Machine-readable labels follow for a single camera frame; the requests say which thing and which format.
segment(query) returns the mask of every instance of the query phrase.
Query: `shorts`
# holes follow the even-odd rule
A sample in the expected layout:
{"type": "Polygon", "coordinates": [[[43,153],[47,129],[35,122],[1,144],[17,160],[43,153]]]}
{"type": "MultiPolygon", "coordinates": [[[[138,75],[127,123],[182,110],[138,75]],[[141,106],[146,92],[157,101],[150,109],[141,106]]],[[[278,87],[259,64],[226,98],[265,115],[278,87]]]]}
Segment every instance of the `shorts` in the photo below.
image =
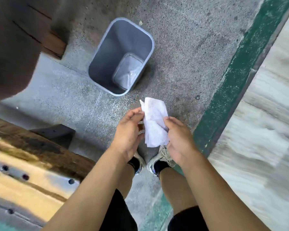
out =
{"type": "MultiPolygon", "coordinates": [[[[100,231],[137,231],[137,224],[129,212],[123,196],[115,190],[100,231]]],[[[208,228],[198,206],[176,214],[168,225],[168,231],[205,230],[208,228]]]]}

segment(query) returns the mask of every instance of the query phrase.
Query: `shoe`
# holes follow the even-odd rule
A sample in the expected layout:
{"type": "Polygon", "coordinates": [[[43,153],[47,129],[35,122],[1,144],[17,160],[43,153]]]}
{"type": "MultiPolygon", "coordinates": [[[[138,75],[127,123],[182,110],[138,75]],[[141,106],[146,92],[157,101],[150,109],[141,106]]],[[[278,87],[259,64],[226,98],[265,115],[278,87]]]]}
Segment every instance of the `shoe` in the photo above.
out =
{"type": "Polygon", "coordinates": [[[176,163],[173,161],[173,159],[169,155],[169,152],[165,145],[160,146],[158,154],[155,157],[153,157],[147,165],[147,169],[149,170],[149,172],[153,173],[155,176],[158,176],[158,174],[155,172],[154,164],[158,160],[165,161],[172,168],[176,165],[176,163]]]}
{"type": "Polygon", "coordinates": [[[145,167],[145,160],[138,154],[137,151],[135,152],[134,157],[139,160],[139,169],[138,169],[138,171],[135,173],[135,175],[137,175],[137,174],[139,174],[139,173],[142,171],[142,169],[145,167]]]}

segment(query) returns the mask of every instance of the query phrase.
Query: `trash can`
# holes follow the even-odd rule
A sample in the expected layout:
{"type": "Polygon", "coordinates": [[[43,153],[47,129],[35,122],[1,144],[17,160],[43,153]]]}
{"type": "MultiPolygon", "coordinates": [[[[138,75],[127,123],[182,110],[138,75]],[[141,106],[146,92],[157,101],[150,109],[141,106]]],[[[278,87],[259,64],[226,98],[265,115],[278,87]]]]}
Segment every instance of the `trash can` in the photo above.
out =
{"type": "Polygon", "coordinates": [[[137,83],[154,51],[153,37],[126,18],[116,18],[106,30],[89,66],[94,84],[114,96],[137,83]]]}

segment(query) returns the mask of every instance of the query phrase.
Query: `green painted stripe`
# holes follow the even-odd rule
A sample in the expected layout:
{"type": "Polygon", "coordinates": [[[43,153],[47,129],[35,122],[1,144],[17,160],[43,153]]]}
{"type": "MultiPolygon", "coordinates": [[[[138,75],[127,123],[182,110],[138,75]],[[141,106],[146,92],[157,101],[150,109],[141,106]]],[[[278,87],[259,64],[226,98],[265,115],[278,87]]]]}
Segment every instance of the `green painted stripe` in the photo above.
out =
{"type": "MultiPolygon", "coordinates": [[[[224,73],[223,84],[215,92],[210,106],[193,133],[195,143],[205,155],[214,147],[215,142],[212,140],[219,137],[219,132],[226,125],[251,69],[288,9],[289,0],[265,0],[253,25],[244,35],[224,73]]],[[[177,166],[176,170],[182,173],[180,167],[177,166]]],[[[171,210],[165,196],[161,195],[141,224],[140,231],[160,231],[171,210]]]]}

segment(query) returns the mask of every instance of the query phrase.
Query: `black sock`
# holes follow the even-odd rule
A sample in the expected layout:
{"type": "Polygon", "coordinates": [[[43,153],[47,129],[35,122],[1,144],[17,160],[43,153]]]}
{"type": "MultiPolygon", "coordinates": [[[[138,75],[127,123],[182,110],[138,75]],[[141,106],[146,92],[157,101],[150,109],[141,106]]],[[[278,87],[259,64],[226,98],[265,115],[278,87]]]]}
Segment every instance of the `black sock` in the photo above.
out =
{"type": "Polygon", "coordinates": [[[165,161],[158,160],[157,162],[154,163],[154,169],[155,169],[155,172],[158,174],[158,178],[160,178],[160,172],[164,168],[168,168],[168,167],[170,168],[170,166],[165,161]]]}
{"type": "Polygon", "coordinates": [[[135,173],[139,170],[140,162],[136,157],[133,156],[133,158],[127,163],[133,166],[135,173]]]}

